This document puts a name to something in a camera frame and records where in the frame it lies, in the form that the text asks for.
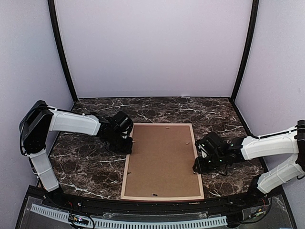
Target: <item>marble tabletop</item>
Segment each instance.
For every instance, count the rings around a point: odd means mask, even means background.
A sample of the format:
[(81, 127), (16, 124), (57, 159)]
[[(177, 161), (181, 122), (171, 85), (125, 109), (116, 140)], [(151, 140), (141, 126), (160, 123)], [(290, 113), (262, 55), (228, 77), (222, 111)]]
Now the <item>marble tabletop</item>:
[[(97, 98), (80, 99), (73, 111), (113, 116), (124, 111), (135, 123), (192, 123), (196, 140), (215, 131), (225, 140), (246, 135), (227, 98)], [(50, 161), (65, 193), (120, 199), (126, 156), (108, 152), (98, 137), (62, 132)], [(205, 198), (246, 192), (264, 172), (258, 159), (234, 163), (202, 175)]]

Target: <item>brown panel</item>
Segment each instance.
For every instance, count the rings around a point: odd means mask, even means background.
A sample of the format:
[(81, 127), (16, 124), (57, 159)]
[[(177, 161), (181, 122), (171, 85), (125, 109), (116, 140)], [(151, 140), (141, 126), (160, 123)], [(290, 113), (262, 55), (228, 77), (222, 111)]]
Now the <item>brown panel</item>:
[(201, 177), (192, 170), (197, 152), (191, 124), (135, 124), (132, 137), (122, 199), (203, 199)]

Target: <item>black pole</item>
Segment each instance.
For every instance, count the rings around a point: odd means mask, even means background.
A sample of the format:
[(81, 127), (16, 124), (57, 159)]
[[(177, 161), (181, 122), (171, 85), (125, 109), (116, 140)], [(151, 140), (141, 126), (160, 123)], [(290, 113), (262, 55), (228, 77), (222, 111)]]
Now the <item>black pole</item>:
[(65, 78), (66, 78), (66, 81), (67, 81), (68, 88), (70, 90), (70, 94), (72, 96), (72, 99), (73, 99), (74, 102), (76, 102), (78, 100), (78, 98), (77, 98), (77, 95), (76, 95), (76, 92), (75, 92), (75, 88), (74, 88), (72, 78), (71, 78), (71, 75), (70, 75), (70, 71), (69, 71), (69, 68), (68, 68), (65, 52), (63, 50), (63, 45), (62, 45), (62, 42), (61, 42), (61, 34), (59, 32), (59, 26), (58, 26), (58, 22), (57, 22), (54, 0), (48, 0), (48, 5), (49, 5), (49, 12), (50, 12), (50, 17), (51, 17), (51, 23), (52, 23), (54, 38), (55, 38), (55, 42), (56, 42), (56, 46), (57, 46), (58, 55), (59, 55), (59, 58), (61, 60), (63, 73), (65, 75)]
[(251, 16), (250, 16), (250, 22), (249, 22), (249, 28), (248, 28), (248, 33), (247, 33), (247, 38), (246, 38), (246, 43), (244, 45), (244, 53), (242, 57), (242, 61), (240, 63), (240, 67), (238, 70), (237, 78), (235, 81), (234, 89), (231, 95), (231, 99), (235, 101), (240, 84), (242, 83), (243, 75), (244, 75), (244, 70), (247, 65), (249, 53), (250, 53), (250, 48), (251, 48), (251, 43), (253, 39), (253, 34), (254, 34), (254, 28), (255, 28), (255, 23), (256, 23), (256, 17), (257, 17), (257, 11), (258, 11), (258, 4), (259, 0), (253, 0), (252, 2), (252, 10), (251, 10)]

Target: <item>robotic arm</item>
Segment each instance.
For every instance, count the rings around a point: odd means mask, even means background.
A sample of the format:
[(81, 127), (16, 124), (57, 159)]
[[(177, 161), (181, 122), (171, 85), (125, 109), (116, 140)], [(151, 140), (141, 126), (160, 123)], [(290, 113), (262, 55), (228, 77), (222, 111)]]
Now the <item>robotic arm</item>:
[(290, 179), (305, 174), (305, 120), (282, 132), (235, 138), (230, 144), (211, 132), (196, 141), (196, 147), (203, 156), (196, 158), (193, 170), (200, 174), (223, 164), (232, 165), (261, 156), (292, 154), (276, 168), (252, 180), (248, 189), (249, 199), (258, 199)]
[(59, 188), (48, 154), (46, 138), (49, 131), (66, 131), (97, 136), (102, 142), (109, 143), (109, 150), (120, 154), (132, 152), (131, 132), (133, 122), (124, 112), (114, 117), (100, 117), (98, 114), (76, 114), (47, 106), (38, 101), (21, 121), (20, 150), (27, 156), (40, 178), (44, 188), (54, 191)]

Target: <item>wooden frame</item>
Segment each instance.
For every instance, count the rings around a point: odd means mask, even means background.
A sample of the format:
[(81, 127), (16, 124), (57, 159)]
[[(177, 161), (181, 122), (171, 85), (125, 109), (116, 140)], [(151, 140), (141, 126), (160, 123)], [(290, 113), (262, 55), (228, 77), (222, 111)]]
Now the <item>wooden frame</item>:
[[(134, 126), (188, 126), (190, 128), (191, 132), (191, 138), (192, 138), (192, 145), (193, 145), (193, 152), (194, 152), (194, 160), (198, 157), (197, 150), (195, 147), (195, 137), (193, 133), (193, 127), (192, 124), (185, 124), (185, 123), (135, 123)], [(124, 174), (123, 174), (123, 182), (122, 182), (122, 191), (121, 191), (121, 199), (124, 200), (139, 200), (139, 201), (188, 201), (188, 200), (200, 200), (204, 199), (204, 193), (203, 193), (203, 184), (202, 184), (202, 178), (200, 174), (197, 174), (198, 177), (198, 183), (199, 183), (199, 196), (190, 196), (190, 197), (131, 197), (125, 195), (125, 189), (126, 189), (126, 183), (127, 183), (127, 174), (128, 174), (128, 168), (129, 168), (129, 160), (130, 155), (128, 154), (126, 156), (125, 161), (125, 167), (124, 167)]]

